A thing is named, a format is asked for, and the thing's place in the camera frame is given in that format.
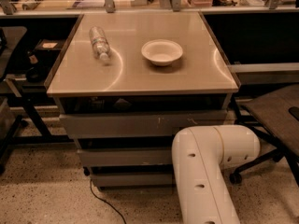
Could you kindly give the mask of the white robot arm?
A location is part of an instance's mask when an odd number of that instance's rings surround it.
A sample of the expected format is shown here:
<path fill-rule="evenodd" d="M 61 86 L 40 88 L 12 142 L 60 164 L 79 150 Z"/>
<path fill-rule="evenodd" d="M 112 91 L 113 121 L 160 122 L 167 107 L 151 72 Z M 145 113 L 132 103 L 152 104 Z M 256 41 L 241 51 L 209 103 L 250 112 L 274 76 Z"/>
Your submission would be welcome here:
<path fill-rule="evenodd" d="M 255 160 L 260 141 L 241 125 L 179 131 L 172 162 L 184 224 L 240 224 L 221 171 Z"/>

